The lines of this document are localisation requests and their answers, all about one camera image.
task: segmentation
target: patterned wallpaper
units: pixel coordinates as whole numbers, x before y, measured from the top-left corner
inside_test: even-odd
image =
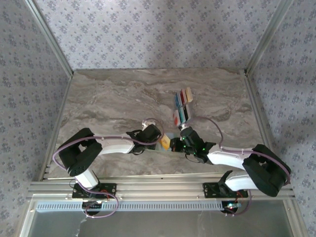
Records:
[[[23,0],[0,9],[0,236],[12,236],[68,79]]]
[[[73,70],[245,68],[278,0],[37,0]]]
[[[276,150],[316,237],[316,2],[296,0],[259,62],[257,83]]]

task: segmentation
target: metal frame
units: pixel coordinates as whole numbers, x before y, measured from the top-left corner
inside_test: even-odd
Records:
[[[58,116],[57,116],[57,120],[56,123],[54,125],[54,130],[52,132],[52,136],[49,140],[49,144],[48,144],[48,148],[44,157],[44,162],[43,165],[41,166],[40,172],[39,172],[39,176],[38,176],[38,181],[42,181],[43,179],[45,179],[45,174],[49,173],[49,168],[50,168],[50,163],[51,163],[51,158],[53,156],[53,153],[55,151],[55,147],[56,147],[56,141],[57,141],[57,137],[58,137],[58,133],[59,133],[59,129],[61,126],[61,121],[62,121],[62,116],[63,116],[63,112],[64,112],[64,108],[66,105],[66,100],[68,97],[68,93],[69,93],[69,89],[70,89],[70,84],[73,78],[71,78],[68,81],[68,84],[66,86],[66,90],[65,90],[65,94],[61,103],[61,106],[59,108],[59,112],[58,112]]]
[[[204,203],[205,201],[230,200],[229,198],[204,198],[202,183],[218,182],[222,175],[223,173],[121,176],[109,177],[100,181],[117,183],[116,196],[121,201],[193,201]],[[69,186],[72,180],[32,182],[27,197],[30,203],[23,219],[21,232],[20,234],[17,233],[16,236],[28,236],[39,201],[63,203],[78,200],[86,201],[84,199],[72,199],[73,189]],[[252,199],[291,201],[295,200],[295,196],[291,187],[284,187],[276,198],[268,197],[258,190],[253,190]]]
[[[269,21],[263,35],[260,38],[260,41],[254,50],[248,64],[247,64],[247,76],[251,76],[256,65],[260,61],[263,53],[265,52],[266,48],[270,44],[272,37],[274,36],[275,32],[277,31],[278,27],[280,26],[283,18],[285,17],[288,9],[292,5],[294,0],[280,0],[276,10]]]

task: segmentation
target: yellow block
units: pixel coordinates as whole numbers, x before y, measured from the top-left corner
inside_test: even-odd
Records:
[[[160,144],[165,150],[168,150],[170,147],[170,138],[168,138],[167,135],[164,134],[162,139],[160,140]]]

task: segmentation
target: small card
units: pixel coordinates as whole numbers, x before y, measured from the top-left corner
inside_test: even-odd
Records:
[[[186,117],[184,115],[183,107],[179,108],[179,116],[180,116],[181,123],[185,123],[186,122]]]
[[[182,89],[180,91],[180,96],[181,96],[182,105],[185,105],[186,102],[187,102],[187,96],[186,96],[186,90],[185,89]]]
[[[189,87],[186,88],[186,96],[187,96],[187,101],[188,101],[188,103],[190,103],[190,102],[193,101],[193,96],[192,96],[192,93],[191,93],[191,88],[189,88]]]
[[[176,110],[176,111],[173,113],[173,122],[174,122],[174,125],[176,125],[177,127],[180,126],[180,124],[181,124],[180,116],[179,116],[179,111],[178,111],[178,110]]]
[[[183,107],[183,111],[184,111],[184,116],[186,118],[186,121],[189,121],[191,119],[191,112],[190,112],[190,109],[189,109],[189,105],[185,105]]]
[[[179,108],[182,106],[182,102],[181,102],[181,96],[180,93],[177,92],[176,95],[174,96],[174,101],[176,103],[176,107]]]

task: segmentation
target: wire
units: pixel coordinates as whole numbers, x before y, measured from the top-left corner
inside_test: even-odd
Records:
[[[191,162],[193,162],[193,163],[199,163],[199,162],[196,162],[196,161],[190,160],[190,159],[187,157],[187,154],[185,154],[185,157],[186,157],[186,159],[187,159],[188,161],[191,161]]]
[[[108,193],[108,191],[107,191],[107,190],[105,190],[105,189],[102,189],[102,190],[101,190],[101,192]]]
[[[75,186],[72,187],[72,186],[70,185],[71,181],[73,181],[73,179],[71,179],[71,180],[69,181],[69,187],[71,187],[72,189],[74,189]]]
[[[136,155],[136,156],[139,156],[141,155],[142,153],[144,153],[145,149],[143,149],[140,153],[133,153],[133,155]]]
[[[225,209],[226,211],[230,212],[230,213],[232,214],[232,216],[240,216],[240,215],[244,214],[246,211],[249,210],[249,207],[250,207],[250,205],[251,205],[251,203],[252,203],[251,190],[249,189],[248,192],[249,192],[249,202],[247,203],[247,206],[246,206],[246,208],[245,208],[244,210],[242,210],[242,211],[239,212],[239,213],[234,213],[234,212],[232,212],[231,210],[229,210],[228,208],[225,208],[225,207],[224,207],[224,209]]]
[[[64,146],[62,146],[62,147],[60,147],[59,149],[57,149],[57,151],[55,151],[54,154],[53,154],[53,156],[52,156],[52,160],[53,160],[61,169],[67,171],[67,169],[66,169],[61,163],[59,163],[59,162],[57,161],[56,156],[58,155],[58,153],[60,153],[62,150],[66,149],[66,148],[68,148],[68,147],[70,147],[70,146],[72,146],[72,145],[74,145],[74,144],[76,144],[76,143],[79,143],[79,142],[82,142],[82,141],[86,141],[86,140],[92,140],[92,139],[99,139],[99,140],[104,140],[104,139],[121,139],[121,140],[128,140],[128,141],[136,142],[136,143],[138,143],[138,144],[146,145],[146,146],[154,145],[154,144],[158,143],[158,142],[163,138],[163,136],[164,136],[164,129],[163,129],[163,126],[162,126],[161,122],[160,122],[159,120],[157,120],[156,118],[147,118],[147,119],[143,120],[143,122],[144,122],[144,121],[149,121],[149,120],[154,120],[154,121],[156,121],[156,122],[160,125],[160,127],[161,127],[161,129],[162,129],[161,136],[160,136],[156,141],[154,141],[154,142],[149,142],[149,143],[140,142],[140,141],[137,141],[137,140],[135,140],[135,139],[128,138],[128,137],[122,137],[122,136],[91,136],[91,137],[84,137],[84,138],[80,138],[80,139],[74,140],[74,141],[72,141],[72,142],[70,142],[70,143],[68,143],[68,144],[66,144],[66,145],[64,145]],[[91,216],[91,215],[89,215],[89,214],[87,213],[87,210],[89,209],[90,206],[88,206],[88,207],[85,209],[85,214],[86,214],[87,217],[90,217],[90,218],[103,218],[103,217],[111,216],[111,215],[113,215],[113,214],[117,211],[117,209],[118,209],[118,207],[119,207],[119,200],[118,200],[118,198],[117,198],[116,196],[114,196],[113,194],[108,193],[108,192],[99,192],[99,191],[92,191],[92,190],[89,190],[89,189],[87,189],[86,187],[84,187],[84,186],[79,182],[78,179],[76,179],[76,180],[77,180],[77,183],[80,185],[80,187],[81,187],[83,190],[85,190],[86,192],[91,193],[91,194],[102,194],[102,195],[106,195],[107,198],[109,198],[109,196],[110,196],[110,197],[113,197],[113,198],[115,199],[115,201],[117,202],[116,207],[114,208],[114,210],[113,210],[110,214],[103,215],[103,216]]]
[[[242,194],[239,191],[237,191],[236,193],[237,193],[237,195],[239,195],[241,197],[241,204],[243,204],[243,196],[242,196]]]
[[[87,189],[86,187],[84,187],[79,181],[78,181],[78,184],[80,185],[80,187],[81,187],[83,190],[85,190],[85,191],[88,192],[88,193],[91,193],[91,194],[109,195],[110,197],[113,197],[113,198],[115,199],[115,201],[117,202],[117,204],[116,204],[114,210],[113,210],[111,213],[109,213],[109,214],[107,214],[107,215],[103,215],[103,216],[91,216],[91,215],[89,215],[89,214],[88,214],[88,209],[89,209],[89,207],[91,206],[91,205],[89,205],[89,206],[87,206],[87,208],[85,209],[85,215],[86,215],[87,217],[90,217],[90,218],[104,218],[104,217],[112,216],[112,215],[117,211],[117,209],[119,208],[119,200],[118,200],[118,198],[117,198],[116,196],[114,196],[113,194],[111,194],[111,193],[106,193],[106,192],[99,192],[99,191],[92,191],[92,190],[89,190],[89,189]]]
[[[218,145],[219,145],[219,147],[220,147],[220,149],[221,149],[222,151],[224,151],[224,152],[229,152],[229,153],[233,153],[233,154],[238,154],[238,155],[244,153],[244,154],[256,154],[256,155],[258,155],[258,156],[265,157],[265,158],[267,158],[268,160],[270,160],[270,161],[274,162],[275,164],[277,164],[277,165],[285,172],[285,174],[286,174],[286,176],[287,176],[287,180],[286,180],[284,186],[287,185],[287,184],[289,184],[289,183],[291,182],[291,175],[290,175],[290,173],[289,173],[288,170],[285,168],[285,166],[284,166],[283,164],[281,164],[278,160],[274,159],[273,157],[271,157],[271,156],[269,156],[269,155],[266,155],[266,154],[263,154],[263,153],[260,153],[260,152],[255,152],[255,151],[227,150],[227,149],[223,148],[223,147],[222,147],[222,143],[223,143],[223,141],[224,141],[224,136],[223,136],[222,130],[221,130],[220,127],[217,125],[217,123],[214,122],[212,119],[207,118],[207,117],[203,117],[203,116],[197,116],[196,118],[197,118],[197,119],[206,119],[206,120],[209,120],[210,122],[212,122],[212,123],[217,127],[217,129],[218,129],[218,131],[219,131],[219,133],[220,133],[220,135],[221,135],[221,140],[220,140],[220,142],[218,143]]]

